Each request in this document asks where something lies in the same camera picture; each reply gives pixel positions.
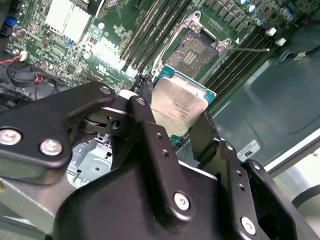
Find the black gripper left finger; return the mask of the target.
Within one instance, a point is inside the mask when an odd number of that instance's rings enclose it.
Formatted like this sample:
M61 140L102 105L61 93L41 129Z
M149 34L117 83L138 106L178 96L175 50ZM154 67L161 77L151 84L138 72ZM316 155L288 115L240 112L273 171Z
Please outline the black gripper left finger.
M165 128L148 101L125 99L107 85L90 82L0 115L0 175L51 185L65 175L73 147L102 133L111 136L111 173L142 165L155 216L167 226L185 226L196 206Z

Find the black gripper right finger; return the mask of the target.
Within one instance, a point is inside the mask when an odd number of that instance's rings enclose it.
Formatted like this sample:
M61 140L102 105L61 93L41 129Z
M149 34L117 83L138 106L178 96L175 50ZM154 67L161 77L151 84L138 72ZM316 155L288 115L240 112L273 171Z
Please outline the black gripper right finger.
M210 237L221 240L300 240L303 219L263 167L240 162L204 112L189 130L193 155L212 183L192 188L197 215Z

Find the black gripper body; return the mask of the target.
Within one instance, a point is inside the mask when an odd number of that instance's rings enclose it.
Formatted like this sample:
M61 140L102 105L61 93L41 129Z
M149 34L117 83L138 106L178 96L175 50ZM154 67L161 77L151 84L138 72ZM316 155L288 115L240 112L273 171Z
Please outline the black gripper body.
M133 162L77 189L55 216L56 240L230 240L222 219L217 179L185 163L181 171L196 206L182 228L163 225L155 216L145 172Z

